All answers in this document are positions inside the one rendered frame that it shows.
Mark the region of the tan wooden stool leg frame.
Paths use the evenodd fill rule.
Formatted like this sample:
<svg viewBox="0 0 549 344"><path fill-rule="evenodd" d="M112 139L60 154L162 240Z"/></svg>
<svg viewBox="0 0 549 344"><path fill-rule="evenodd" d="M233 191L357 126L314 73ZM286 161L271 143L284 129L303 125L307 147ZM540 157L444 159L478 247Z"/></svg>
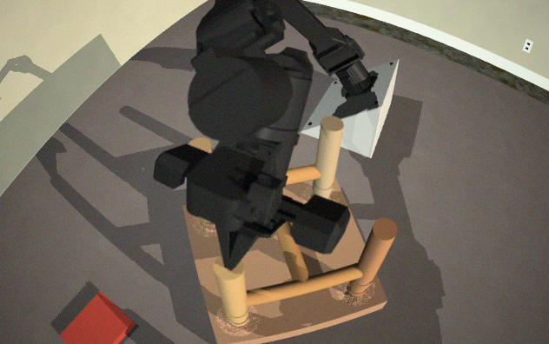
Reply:
<svg viewBox="0 0 549 344"><path fill-rule="evenodd" d="M330 200L341 147L344 123L336 116L321 119L316 163L288 169L286 185L313 180L311 197L319 195ZM300 248L290 234L286 221L275 231L292 281L246 290L242 261L231 271L224 267L222 256L214 263L215 278L229 324L242 327L248 323L248 306L278 301L349 281L347 292L359 297L367 292L397 234L397 226L388 218L378 219L370 232L357 263L309 276Z"/></svg>

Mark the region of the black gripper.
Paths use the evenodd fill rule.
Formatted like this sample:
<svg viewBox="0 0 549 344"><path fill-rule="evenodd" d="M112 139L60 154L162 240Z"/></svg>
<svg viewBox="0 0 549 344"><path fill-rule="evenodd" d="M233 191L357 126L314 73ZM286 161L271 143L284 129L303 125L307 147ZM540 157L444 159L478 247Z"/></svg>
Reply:
<svg viewBox="0 0 549 344"><path fill-rule="evenodd" d="M288 180L288 165L300 137L298 131L266 127L237 139L236 146L254 154L257 154L260 144L274 148L276 176L282 180L284 188ZM208 154L187 143L163 151L155 161L154 180L176 189ZM305 204L282 195L280 207L267 225L244 222L234 232L215 225L224 267L232 271L259 237L271 236L286 221L293 223L290 234L295 244L323 255L332 254L346 231L350 216L347 206L319 195L313 195Z"/></svg>

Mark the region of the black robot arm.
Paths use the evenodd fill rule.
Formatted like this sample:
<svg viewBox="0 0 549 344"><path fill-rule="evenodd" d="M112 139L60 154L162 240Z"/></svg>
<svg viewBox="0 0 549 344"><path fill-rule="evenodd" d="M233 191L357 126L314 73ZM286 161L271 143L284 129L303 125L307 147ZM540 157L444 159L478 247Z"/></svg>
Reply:
<svg viewBox="0 0 549 344"><path fill-rule="evenodd" d="M215 0L196 29L188 106L195 127L219 142L187 175L187 211L226 231L244 222L267 225L281 204L275 149L260 144L254 154L236 141L266 127L301 125L314 72L308 53L264 51L284 39L283 19L309 41L327 74L338 76L346 98L368 93L378 78L361 63L359 44L300 0Z"/></svg>

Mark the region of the tan wooden stool seat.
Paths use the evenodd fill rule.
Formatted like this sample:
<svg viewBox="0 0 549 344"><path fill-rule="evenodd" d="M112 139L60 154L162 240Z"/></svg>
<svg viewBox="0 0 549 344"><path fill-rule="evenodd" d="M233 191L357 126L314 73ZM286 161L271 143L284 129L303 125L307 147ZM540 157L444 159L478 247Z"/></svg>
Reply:
<svg viewBox="0 0 549 344"><path fill-rule="evenodd" d="M311 198L312 186L313 181L287 185L282 194L305 204ZM362 296L350 295L347 292L347 281L311 293L248 306L248 323L242 327L232 326L227 321L215 278L214 263L222 256L216 229L202 226L200 217L191 215L187 211L187 205L183 206L183 211L217 344L262 344L277 341L350 321L382 309L387 303L376 274ZM346 232L332 254L323 255L298 245L309 276L359 261L365 243L351 211L350 214ZM246 290L292 281L275 232L266 238L259 237L241 261L244 265Z"/></svg>

